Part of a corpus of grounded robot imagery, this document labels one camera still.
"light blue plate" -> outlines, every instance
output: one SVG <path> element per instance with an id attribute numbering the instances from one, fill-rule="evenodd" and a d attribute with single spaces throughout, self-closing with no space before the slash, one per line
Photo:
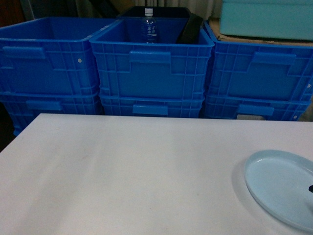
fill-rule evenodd
<path id="1" fill-rule="evenodd" d="M 245 179 L 253 198 L 271 215 L 313 232 L 313 162 L 289 152 L 260 151 L 246 161 Z"/>

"dark floor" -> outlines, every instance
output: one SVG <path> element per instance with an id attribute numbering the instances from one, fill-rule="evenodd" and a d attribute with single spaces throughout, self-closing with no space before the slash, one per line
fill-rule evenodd
<path id="1" fill-rule="evenodd" d="M 13 132 L 13 122 L 3 104 L 0 103 L 0 152 L 15 138 Z"/>

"light blue box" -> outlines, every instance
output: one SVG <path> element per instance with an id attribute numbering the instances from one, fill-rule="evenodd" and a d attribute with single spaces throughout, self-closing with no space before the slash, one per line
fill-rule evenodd
<path id="1" fill-rule="evenodd" d="M 225 35 L 313 40 L 312 0 L 223 0 Z"/>

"plastic crate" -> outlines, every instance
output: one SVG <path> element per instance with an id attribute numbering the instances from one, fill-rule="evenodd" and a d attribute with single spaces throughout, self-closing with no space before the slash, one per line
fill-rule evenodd
<path id="1" fill-rule="evenodd" d="M 209 95 L 309 101 L 313 94 L 313 47 L 218 41 L 209 62 Z"/>
<path id="2" fill-rule="evenodd" d="M 106 115 L 198 118 L 202 100 L 120 99 L 100 96 Z"/>
<path id="3" fill-rule="evenodd" d="M 118 15 L 119 18 L 126 17 L 145 17 L 145 6 L 134 6 L 123 14 Z M 189 18 L 190 11 L 185 7 L 164 7 L 154 6 L 153 17 L 154 18 Z"/>
<path id="4" fill-rule="evenodd" d="M 141 42 L 140 19 L 117 20 L 91 39 L 101 95 L 199 100 L 212 41 L 201 28 L 194 45 L 175 44 L 188 19 L 159 19 L 159 43 Z"/>
<path id="5" fill-rule="evenodd" d="M 256 100 L 207 95 L 204 117 L 237 119 L 238 115 L 262 116 L 265 120 L 297 121 L 310 102 Z"/>
<path id="6" fill-rule="evenodd" d="M 0 28 L 0 92 L 98 92 L 99 77 L 89 39 L 112 22 L 48 17 Z"/>
<path id="7" fill-rule="evenodd" d="M 103 107 L 98 93 L 84 96 L 0 94 L 0 102 L 3 103 L 13 121 L 14 135 L 18 135 L 40 113 L 103 114 Z"/>
<path id="8" fill-rule="evenodd" d="M 221 33 L 313 40 L 312 0 L 223 0 Z"/>

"light blue lid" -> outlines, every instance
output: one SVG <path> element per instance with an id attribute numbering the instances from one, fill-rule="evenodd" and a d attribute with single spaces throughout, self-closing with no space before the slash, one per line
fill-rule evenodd
<path id="1" fill-rule="evenodd" d="M 312 0 L 223 0 L 223 2 L 231 3 L 255 3 L 255 4 L 298 4 L 298 5 L 313 5 Z"/>

